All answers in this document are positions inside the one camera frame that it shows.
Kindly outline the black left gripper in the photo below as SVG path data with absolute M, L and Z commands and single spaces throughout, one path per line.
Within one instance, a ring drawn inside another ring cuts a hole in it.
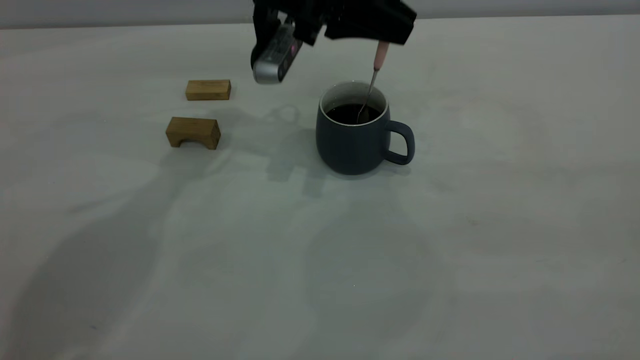
M 331 40 L 368 39 L 406 44 L 418 14 L 402 0 L 254 0 L 255 48 L 265 48 L 283 23 L 294 37 L 313 46 L 320 29 Z

